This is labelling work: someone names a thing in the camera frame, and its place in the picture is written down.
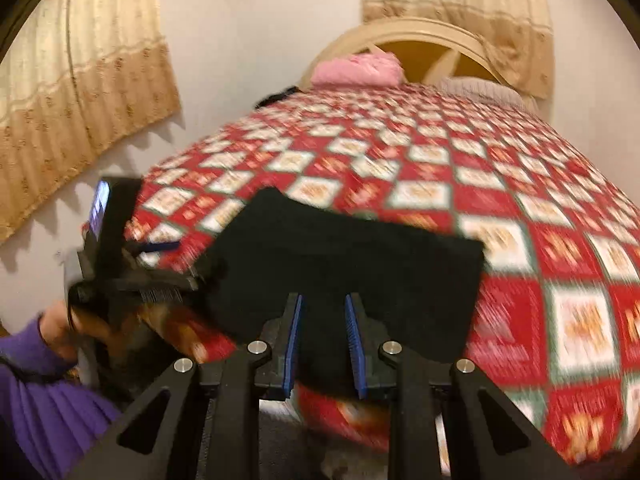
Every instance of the bedspread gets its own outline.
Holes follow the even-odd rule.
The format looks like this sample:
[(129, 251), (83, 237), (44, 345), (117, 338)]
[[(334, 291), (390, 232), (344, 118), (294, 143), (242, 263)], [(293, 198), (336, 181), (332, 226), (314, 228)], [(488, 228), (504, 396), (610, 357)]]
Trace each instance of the bedspread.
[[(146, 178), (130, 235), (184, 270), (252, 194), (480, 238), (466, 355), (569, 462), (626, 447), (640, 404), (638, 209), (548, 124), (419, 85), (312, 91), (228, 124)], [(198, 361), (226, 336), (185, 310), (151, 325)], [(385, 448), (386, 413), (297, 386), (298, 414)]]

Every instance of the beige curtain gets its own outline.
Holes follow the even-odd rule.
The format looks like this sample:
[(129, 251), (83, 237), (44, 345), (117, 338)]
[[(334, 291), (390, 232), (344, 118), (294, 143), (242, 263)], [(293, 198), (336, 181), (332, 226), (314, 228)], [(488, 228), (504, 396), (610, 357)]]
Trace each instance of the beige curtain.
[(158, 0), (42, 0), (0, 63), (0, 243), (114, 142), (179, 108)]
[(421, 16), (476, 34), (488, 59), (514, 88), (547, 98), (554, 79), (554, 46), (546, 0), (363, 0), (366, 22)]

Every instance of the purple sleeve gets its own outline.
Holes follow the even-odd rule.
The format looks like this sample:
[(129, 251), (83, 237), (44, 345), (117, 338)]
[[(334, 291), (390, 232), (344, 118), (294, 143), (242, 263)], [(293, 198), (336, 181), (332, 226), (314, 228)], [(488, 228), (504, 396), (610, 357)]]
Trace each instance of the purple sleeve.
[[(24, 370), (49, 376), (73, 365), (44, 343), (38, 319), (20, 333), (0, 338), (0, 352)], [(23, 383), (0, 364), (0, 416), (42, 478), (60, 480), (117, 418), (118, 410), (95, 392), (63, 380)]]
[(75, 363), (57, 355), (40, 335), (40, 317), (21, 332), (0, 338), (0, 353), (17, 367), (42, 375), (62, 375)]

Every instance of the metal screw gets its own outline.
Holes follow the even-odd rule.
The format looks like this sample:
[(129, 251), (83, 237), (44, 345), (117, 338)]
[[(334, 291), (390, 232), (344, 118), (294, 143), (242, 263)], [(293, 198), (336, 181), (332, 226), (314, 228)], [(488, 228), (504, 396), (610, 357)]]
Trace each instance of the metal screw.
[(385, 353), (395, 355), (402, 351), (402, 345), (398, 341), (387, 341), (382, 345)]
[(251, 341), (246, 349), (252, 354), (261, 354), (266, 351), (267, 343), (264, 341)]
[(471, 359), (460, 359), (456, 363), (456, 368), (463, 374), (470, 374), (476, 369), (476, 365)]
[(191, 359), (187, 359), (186, 357), (183, 357), (182, 359), (178, 359), (174, 363), (174, 370), (176, 372), (180, 372), (181, 374), (188, 372), (192, 368), (193, 368), (193, 361), (191, 361)]

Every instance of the cream headboard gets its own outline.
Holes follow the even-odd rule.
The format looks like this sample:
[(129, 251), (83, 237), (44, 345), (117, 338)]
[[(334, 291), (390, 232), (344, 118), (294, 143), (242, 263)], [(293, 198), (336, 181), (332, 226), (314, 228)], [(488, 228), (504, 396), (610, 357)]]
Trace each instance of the cream headboard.
[(372, 45), (396, 54), (410, 82), (429, 84), (455, 73), (507, 84), (491, 67), (482, 44), (466, 30), (427, 18), (383, 18), (341, 35), (313, 60), (298, 86), (310, 87), (319, 62), (357, 54)]

